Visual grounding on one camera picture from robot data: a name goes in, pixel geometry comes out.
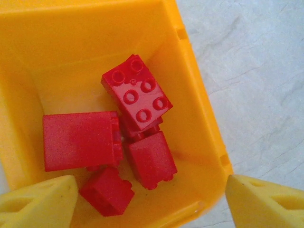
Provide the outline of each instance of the white floor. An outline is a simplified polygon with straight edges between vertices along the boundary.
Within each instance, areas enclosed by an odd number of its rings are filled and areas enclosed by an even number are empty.
[[[235,173],[304,190],[304,2],[177,2]],[[222,199],[184,227],[234,224]]]

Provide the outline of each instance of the plastic container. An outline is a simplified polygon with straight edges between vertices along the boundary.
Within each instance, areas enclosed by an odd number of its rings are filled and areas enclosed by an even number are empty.
[[[0,3],[0,158],[12,190],[61,175],[79,186],[85,169],[44,172],[42,115],[116,110],[102,73],[139,54],[173,108],[164,131],[178,173],[154,190],[121,178],[135,197],[104,218],[79,197],[72,227],[170,227],[210,209],[231,164],[173,0],[10,0]]]

